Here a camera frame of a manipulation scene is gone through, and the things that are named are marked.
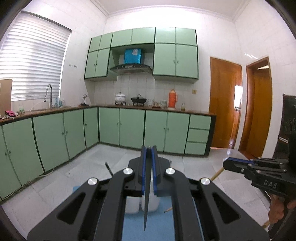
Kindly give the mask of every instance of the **human hand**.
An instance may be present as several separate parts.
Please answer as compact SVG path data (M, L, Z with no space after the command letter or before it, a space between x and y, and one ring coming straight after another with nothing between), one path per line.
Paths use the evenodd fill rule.
M287 208L292 209L296 207L296 200L292 200L288 203ZM271 195L271 204L269 207L268 217L270 223L277 223L284 217L284 204L279 200L276 195Z

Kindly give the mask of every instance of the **gooseneck faucet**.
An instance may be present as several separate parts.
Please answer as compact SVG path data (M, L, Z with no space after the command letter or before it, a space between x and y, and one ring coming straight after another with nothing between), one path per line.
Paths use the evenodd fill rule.
M47 96L47 92L48 92L48 87L50 87L50 102L49 102L49 107L50 109L52 109L52 85L49 84L46 88L46 94L45 94L45 98L44 98L44 102L46 102L46 96Z

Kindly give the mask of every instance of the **doorway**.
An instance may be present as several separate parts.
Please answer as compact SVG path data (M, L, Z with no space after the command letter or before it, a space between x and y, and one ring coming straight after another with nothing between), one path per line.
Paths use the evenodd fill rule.
M212 147L234 148L242 98L242 66L212 57L210 65L209 112L217 115Z
M247 110L239 151L247 158L261 157L269 131L272 108L268 57L247 66Z

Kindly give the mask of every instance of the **window blind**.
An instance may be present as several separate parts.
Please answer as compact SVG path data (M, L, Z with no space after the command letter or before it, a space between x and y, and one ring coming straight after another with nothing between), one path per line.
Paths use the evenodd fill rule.
M16 17L0 50L0 78L12 79L11 101L43 99L48 84L59 97L70 33L28 13Z

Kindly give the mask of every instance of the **orange thermos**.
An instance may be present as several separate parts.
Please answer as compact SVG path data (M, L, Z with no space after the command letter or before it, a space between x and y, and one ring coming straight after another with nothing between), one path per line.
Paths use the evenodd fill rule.
M168 107L176 108L176 102L178 101L178 95L174 89L172 89L168 95Z

